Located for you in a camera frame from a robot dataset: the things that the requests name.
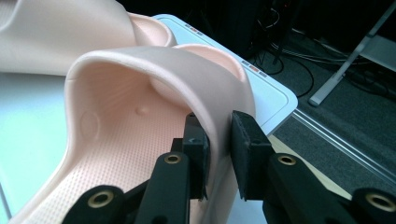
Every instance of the dark background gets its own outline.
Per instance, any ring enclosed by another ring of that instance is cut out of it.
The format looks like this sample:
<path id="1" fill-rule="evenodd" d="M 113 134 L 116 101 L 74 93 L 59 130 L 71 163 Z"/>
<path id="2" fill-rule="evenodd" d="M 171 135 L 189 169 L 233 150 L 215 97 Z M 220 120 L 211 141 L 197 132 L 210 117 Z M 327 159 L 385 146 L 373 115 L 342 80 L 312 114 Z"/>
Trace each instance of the dark background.
<path id="1" fill-rule="evenodd" d="M 252 49 L 287 34 L 290 24 L 306 35 L 343 51 L 352 51 L 385 12 L 392 0 L 118 0 L 129 12 L 154 16 L 172 14 L 244 58 Z M 293 20 L 296 7 L 301 11 Z M 257 20 L 280 20 L 271 30 L 260 30 Z M 396 41 L 395 13 L 379 33 Z"/>

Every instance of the pink silicone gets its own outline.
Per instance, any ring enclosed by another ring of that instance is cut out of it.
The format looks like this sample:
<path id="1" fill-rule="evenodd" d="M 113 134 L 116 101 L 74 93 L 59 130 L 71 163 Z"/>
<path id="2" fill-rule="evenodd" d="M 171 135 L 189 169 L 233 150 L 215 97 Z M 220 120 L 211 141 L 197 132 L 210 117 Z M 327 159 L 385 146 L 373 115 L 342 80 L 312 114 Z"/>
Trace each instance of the pink silicone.
<path id="1" fill-rule="evenodd" d="M 211 146 L 209 200 L 191 203 L 191 223 L 226 222 L 236 192 L 231 113 L 255 114 L 246 74 L 228 54 L 200 45 L 89 52 L 69 70 L 65 102 L 63 162 L 11 223 L 59 223 L 87 189 L 127 191 L 147 180 L 191 111 Z"/>
<path id="2" fill-rule="evenodd" d="M 0 11 L 1 72 L 65 76 L 92 50 L 176 44 L 164 24 L 117 1 L 7 0 Z"/>

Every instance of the small bump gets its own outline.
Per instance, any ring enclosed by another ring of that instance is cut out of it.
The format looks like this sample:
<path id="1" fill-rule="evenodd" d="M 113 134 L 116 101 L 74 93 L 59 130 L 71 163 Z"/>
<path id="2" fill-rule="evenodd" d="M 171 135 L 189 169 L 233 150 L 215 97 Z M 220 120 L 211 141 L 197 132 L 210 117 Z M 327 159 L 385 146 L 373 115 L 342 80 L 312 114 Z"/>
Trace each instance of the small bump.
<path id="1" fill-rule="evenodd" d="M 145 116 L 149 113 L 149 108 L 146 106 L 139 106 L 134 112 L 136 115 Z"/>

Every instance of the screw hole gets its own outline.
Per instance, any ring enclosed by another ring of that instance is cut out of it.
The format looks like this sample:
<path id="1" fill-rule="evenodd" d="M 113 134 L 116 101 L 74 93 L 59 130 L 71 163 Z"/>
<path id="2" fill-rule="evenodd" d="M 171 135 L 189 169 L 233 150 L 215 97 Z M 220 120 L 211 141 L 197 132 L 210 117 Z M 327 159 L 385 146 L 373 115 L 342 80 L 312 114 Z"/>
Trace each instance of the screw hole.
<path id="1" fill-rule="evenodd" d="M 91 208 L 100 208 L 111 203 L 113 198 L 113 192 L 110 190 L 102 190 L 91 196 L 91 198 L 88 200 L 88 206 Z"/>
<path id="2" fill-rule="evenodd" d="M 295 165 L 297 162 L 293 157 L 290 156 L 280 156 L 277 158 L 277 160 L 285 165 Z"/>
<path id="3" fill-rule="evenodd" d="M 181 161 L 181 157 L 178 155 L 169 155 L 165 157 L 165 162 L 168 164 L 176 164 Z"/>
<path id="4" fill-rule="evenodd" d="M 380 194 L 368 193 L 366 200 L 374 207 L 387 212 L 396 212 L 396 204 Z"/>

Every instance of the floor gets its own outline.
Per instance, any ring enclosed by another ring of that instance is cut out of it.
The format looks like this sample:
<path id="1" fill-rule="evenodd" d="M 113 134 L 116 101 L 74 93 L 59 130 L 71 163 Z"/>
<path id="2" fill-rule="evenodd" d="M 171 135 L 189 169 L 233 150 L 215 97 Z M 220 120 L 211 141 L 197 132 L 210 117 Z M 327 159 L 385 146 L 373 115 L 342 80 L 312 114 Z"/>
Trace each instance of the floor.
<path id="1" fill-rule="evenodd" d="M 299 96 L 296 112 L 274 136 L 349 193 L 377 188 L 396 195 L 395 73 L 358 59 L 333 92 L 314 107 L 309 97 L 340 66 L 329 62 L 341 63 L 344 56 L 298 31 L 291 34 L 282 63 L 273 64 L 275 49 L 273 44 L 249 59 Z M 327 63 L 304 60 L 302 54 Z"/>

